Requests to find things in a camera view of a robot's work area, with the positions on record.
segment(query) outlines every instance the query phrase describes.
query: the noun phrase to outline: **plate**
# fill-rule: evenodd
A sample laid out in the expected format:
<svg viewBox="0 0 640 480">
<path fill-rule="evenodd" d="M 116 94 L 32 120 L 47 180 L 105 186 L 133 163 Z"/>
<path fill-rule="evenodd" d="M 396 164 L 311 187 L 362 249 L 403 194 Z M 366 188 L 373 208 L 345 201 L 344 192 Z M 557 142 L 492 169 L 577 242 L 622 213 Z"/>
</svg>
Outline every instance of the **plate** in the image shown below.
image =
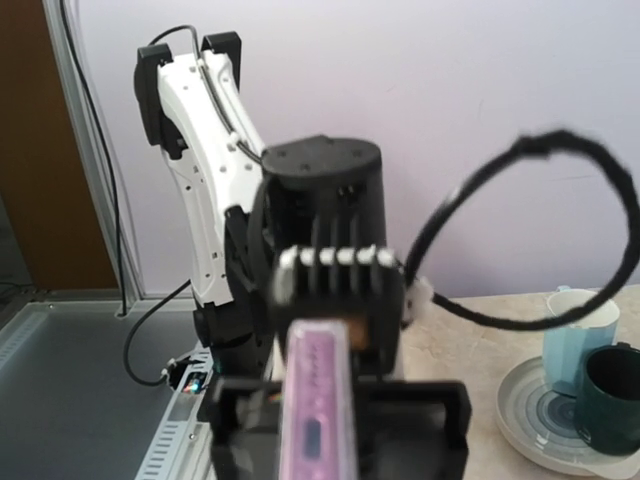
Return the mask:
<svg viewBox="0 0 640 480">
<path fill-rule="evenodd" d="M 532 462 L 569 475 L 625 479 L 640 470 L 640 452 L 626 457 L 598 453 L 573 427 L 575 399 L 551 390 L 542 357 L 521 363 L 502 380 L 497 422 L 507 441 Z"/>
</svg>

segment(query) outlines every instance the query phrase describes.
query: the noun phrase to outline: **cup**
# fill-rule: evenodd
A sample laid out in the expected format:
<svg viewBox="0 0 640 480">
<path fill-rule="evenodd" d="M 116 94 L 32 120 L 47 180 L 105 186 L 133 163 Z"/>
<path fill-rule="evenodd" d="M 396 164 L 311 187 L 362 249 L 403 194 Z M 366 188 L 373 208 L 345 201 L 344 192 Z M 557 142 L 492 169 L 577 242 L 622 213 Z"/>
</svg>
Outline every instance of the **cup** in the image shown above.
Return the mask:
<svg viewBox="0 0 640 480">
<path fill-rule="evenodd" d="M 595 292 L 589 290 L 559 287 L 547 299 L 547 308 L 551 315 L 557 317 L 593 296 Z M 582 320 L 545 332 L 542 363 L 547 383 L 553 391 L 576 396 L 585 356 L 596 348 L 613 343 L 619 317 L 618 306 L 613 300 L 607 300 Z"/>
<path fill-rule="evenodd" d="M 583 363 L 574 424 L 594 450 L 628 455 L 640 449 L 640 350 L 598 348 Z"/>
</svg>

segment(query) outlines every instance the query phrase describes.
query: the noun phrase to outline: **beige countertop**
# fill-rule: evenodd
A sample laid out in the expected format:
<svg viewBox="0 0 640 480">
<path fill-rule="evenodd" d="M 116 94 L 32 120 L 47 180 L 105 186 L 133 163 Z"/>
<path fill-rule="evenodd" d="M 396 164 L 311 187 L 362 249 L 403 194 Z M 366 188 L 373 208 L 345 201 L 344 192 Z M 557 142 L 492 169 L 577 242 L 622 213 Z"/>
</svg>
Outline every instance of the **beige countertop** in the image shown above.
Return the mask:
<svg viewBox="0 0 640 480">
<path fill-rule="evenodd" d="M 548 295 L 477 297 L 460 303 L 490 315 L 534 319 L 546 314 Z M 627 287 L 615 301 L 622 312 L 617 339 L 640 345 L 640 286 Z M 502 378 L 520 362 L 541 355 L 542 335 L 480 327 L 438 307 L 403 333 L 407 380 L 457 379 L 467 386 L 473 414 L 465 480 L 570 478 L 516 452 L 495 421 L 495 397 Z"/>
</svg>

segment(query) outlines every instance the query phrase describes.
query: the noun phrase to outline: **lavender wall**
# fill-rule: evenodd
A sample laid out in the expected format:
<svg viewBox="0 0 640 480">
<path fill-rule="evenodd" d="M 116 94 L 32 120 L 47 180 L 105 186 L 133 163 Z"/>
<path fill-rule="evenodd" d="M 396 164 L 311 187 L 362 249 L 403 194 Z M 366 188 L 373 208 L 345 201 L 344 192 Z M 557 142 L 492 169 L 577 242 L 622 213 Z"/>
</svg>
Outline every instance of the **lavender wall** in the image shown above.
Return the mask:
<svg viewBox="0 0 640 480">
<path fill-rule="evenodd" d="M 404 253 L 445 194 L 519 133 L 570 126 L 640 174 L 634 0 L 74 1 L 150 294 L 189 276 L 189 244 L 172 179 L 146 144 L 132 75 L 136 48 L 179 23 L 240 33 L 242 98 L 268 144 L 324 132 L 381 146 L 389 238 Z M 187 51 L 186 37 L 170 40 L 174 51 Z M 597 171 L 558 158 L 483 190 L 424 271 L 456 296 L 600 286 L 624 229 Z"/>
</svg>

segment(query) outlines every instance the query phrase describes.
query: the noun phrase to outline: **wooden door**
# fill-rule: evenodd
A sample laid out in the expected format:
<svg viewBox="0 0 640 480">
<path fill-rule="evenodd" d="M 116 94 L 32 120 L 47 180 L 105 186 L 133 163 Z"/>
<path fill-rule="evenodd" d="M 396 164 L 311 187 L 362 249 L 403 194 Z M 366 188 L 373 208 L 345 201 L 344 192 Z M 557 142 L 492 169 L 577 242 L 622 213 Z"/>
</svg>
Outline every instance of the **wooden door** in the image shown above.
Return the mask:
<svg viewBox="0 0 640 480">
<path fill-rule="evenodd" d="M 113 288 L 42 0 L 0 0 L 0 195 L 35 285 Z"/>
</svg>

